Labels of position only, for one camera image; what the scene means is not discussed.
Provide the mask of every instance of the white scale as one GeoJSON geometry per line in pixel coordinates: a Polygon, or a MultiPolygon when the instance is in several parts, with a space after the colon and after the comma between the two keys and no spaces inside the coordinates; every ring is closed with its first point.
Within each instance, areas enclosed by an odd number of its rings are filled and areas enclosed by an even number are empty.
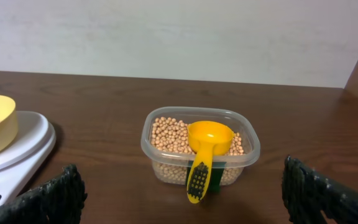
{"type": "Polygon", "coordinates": [[[41,114],[17,111],[19,130],[0,152],[0,206],[13,200],[55,145],[53,126],[41,114]]]}

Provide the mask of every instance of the dark wood tabletop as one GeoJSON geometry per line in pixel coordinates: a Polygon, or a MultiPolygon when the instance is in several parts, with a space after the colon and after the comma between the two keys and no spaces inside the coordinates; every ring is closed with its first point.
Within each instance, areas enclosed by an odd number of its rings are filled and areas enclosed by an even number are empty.
{"type": "Polygon", "coordinates": [[[88,192],[82,223],[289,223],[288,154],[358,191],[358,98],[342,89],[0,72],[0,95],[55,126],[57,145],[30,187],[76,164],[88,192]],[[259,160],[191,204],[183,186],[155,177],[140,148],[146,116],[163,106],[242,114],[259,137],[259,160]]]}

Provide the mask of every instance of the white wall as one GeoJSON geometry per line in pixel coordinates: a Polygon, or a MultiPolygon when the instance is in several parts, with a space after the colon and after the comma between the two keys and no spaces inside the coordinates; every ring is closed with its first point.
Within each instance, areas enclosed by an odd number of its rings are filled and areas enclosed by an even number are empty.
{"type": "Polygon", "coordinates": [[[0,70],[344,87],[358,0],[0,0],[0,70]]]}

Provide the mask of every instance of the pile of beans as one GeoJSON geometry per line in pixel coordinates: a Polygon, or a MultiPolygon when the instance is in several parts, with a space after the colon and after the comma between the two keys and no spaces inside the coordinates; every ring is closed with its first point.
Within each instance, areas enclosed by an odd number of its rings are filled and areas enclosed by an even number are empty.
{"type": "MultiPolygon", "coordinates": [[[[188,124],[175,118],[156,118],[152,125],[151,144],[163,152],[175,152],[181,154],[195,154],[188,144],[188,124]]],[[[250,152],[250,146],[247,144],[246,136],[244,140],[240,133],[236,133],[230,150],[225,156],[240,156],[250,152]]],[[[153,161],[155,175],[162,181],[173,184],[185,184],[187,167],[162,164],[153,161]]],[[[233,183],[241,174],[243,167],[225,168],[223,171],[221,185],[233,183]]]]}

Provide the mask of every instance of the brown table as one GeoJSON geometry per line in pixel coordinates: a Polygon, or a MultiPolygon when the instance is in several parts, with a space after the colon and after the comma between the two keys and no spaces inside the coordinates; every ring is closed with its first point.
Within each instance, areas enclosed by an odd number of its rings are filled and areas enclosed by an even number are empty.
{"type": "Polygon", "coordinates": [[[86,182],[82,223],[288,223],[281,199],[291,154],[358,190],[358,98],[337,88],[0,72],[0,94],[44,114],[57,146],[36,186],[73,163],[86,182]],[[149,112],[162,106],[224,108],[244,115],[259,160],[203,205],[159,181],[140,148],[149,112]]]}

